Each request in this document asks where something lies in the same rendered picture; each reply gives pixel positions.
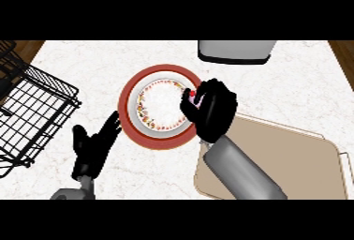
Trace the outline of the pink cupcake with red cherry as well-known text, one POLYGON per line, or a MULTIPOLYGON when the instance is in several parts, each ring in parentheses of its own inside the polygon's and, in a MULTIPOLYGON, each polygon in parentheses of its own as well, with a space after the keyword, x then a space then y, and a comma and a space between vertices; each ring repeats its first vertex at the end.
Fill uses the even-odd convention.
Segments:
POLYGON ((192 103, 192 105, 199 109, 202 99, 201 99, 199 102, 195 104, 195 103, 193 103, 195 96, 196 96, 196 91, 195 91, 195 90, 190 90, 190 91, 189 91, 187 101, 189 101, 189 102, 192 103))

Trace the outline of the red round placemat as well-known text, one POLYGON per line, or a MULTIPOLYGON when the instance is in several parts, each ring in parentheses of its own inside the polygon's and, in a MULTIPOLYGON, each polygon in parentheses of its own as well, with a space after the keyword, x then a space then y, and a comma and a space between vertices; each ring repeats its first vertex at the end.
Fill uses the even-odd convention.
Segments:
POLYGON ((137 127, 133 125, 133 121, 128 116, 128 110, 127 110, 127 103, 128 103, 128 98, 133 95, 133 88, 136 87, 143 77, 151 76, 155 72, 161 72, 161 71, 176 72, 180 75, 183 75, 189 79, 193 87, 196 87, 201 84, 201 80, 198 76, 184 67, 170 65, 170 64, 162 64, 143 69, 131 77, 130 81, 127 82, 121 90, 118 112, 120 112, 120 118, 121 118, 122 131, 136 144, 139 144, 145 148, 155 149, 155 150, 167 150, 167 149, 176 148, 181 146, 184 143, 187 143, 190 139, 196 136, 196 128, 192 123, 187 124, 187 128, 180 133, 162 139, 153 138, 146 134, 143 134, 142 131, 137 129, 137 127))

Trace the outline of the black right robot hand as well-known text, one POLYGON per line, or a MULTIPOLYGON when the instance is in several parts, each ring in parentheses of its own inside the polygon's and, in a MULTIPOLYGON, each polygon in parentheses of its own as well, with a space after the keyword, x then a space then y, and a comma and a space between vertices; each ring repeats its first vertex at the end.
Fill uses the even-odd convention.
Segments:
POLYGON ((187 120, 195 124, 196 135, 207 143, 215 143, 227 133, 236 107, 236 93, 232 92, 217 79, 202 82, 193 102, 189 102, 190 89, 181 96, 180 110, 187 120))

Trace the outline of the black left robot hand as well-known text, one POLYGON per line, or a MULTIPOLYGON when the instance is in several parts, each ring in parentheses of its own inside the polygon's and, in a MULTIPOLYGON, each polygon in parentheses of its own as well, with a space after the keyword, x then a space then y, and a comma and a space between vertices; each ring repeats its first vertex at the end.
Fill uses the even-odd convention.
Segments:
POLYGON ((105 160, 121 131, 118 112, 112 112, 99 132, 93 136, 87 135, 86 128, 81 125, 72 127, 74 151, 77 154, 72 171, 72 178, 75 180, 81 176, 89 176, 92 179, 99 177, 105 160))

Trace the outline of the white plate with floral rim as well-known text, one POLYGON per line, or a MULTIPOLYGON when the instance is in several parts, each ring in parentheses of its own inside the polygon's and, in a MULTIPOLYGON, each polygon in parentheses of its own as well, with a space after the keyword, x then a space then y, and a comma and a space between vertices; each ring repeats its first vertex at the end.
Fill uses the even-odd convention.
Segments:
POLYGON ((180 110, 187 88, 195 89, 190 79, 173 71, 151 73, 137 81, 128 95, 127 112, 133 127, 143 135, 167 139, 190 127, 180 110))

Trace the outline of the beige tray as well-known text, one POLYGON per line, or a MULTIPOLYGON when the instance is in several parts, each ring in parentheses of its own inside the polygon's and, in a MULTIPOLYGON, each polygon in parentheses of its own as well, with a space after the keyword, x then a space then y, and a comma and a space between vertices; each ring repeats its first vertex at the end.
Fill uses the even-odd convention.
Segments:
POLYGON ((350 157, 319 133, 239 113, 227 136, 291 200, 350 198, 350 157))

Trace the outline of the grey appliance with black base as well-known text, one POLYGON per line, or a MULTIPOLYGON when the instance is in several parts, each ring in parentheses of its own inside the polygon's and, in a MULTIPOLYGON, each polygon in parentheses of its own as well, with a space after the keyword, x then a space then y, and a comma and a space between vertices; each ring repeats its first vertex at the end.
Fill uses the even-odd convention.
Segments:
POLYGON ((198 57, 226 65, 264 65, 271 57, 274 40, 199 40, 198 57))

